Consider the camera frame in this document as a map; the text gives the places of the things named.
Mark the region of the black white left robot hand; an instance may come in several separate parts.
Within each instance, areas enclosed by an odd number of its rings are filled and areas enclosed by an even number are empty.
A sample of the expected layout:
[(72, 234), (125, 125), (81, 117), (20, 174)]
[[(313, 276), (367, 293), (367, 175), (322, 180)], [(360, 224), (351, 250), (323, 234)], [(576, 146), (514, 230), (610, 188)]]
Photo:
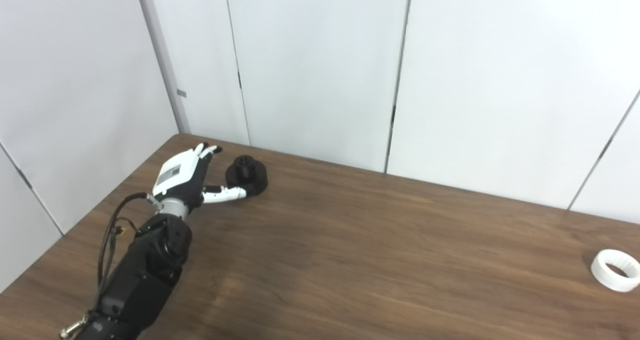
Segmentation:
[(159, 203), (158, 212), (185, 220), (202, 204), (247, 198), (247, 191), (242, 187), (205, 185), (210, 162), (222, 150), (220, 146), (210, 146), (204, 142), (167, 160), (151, 191)]

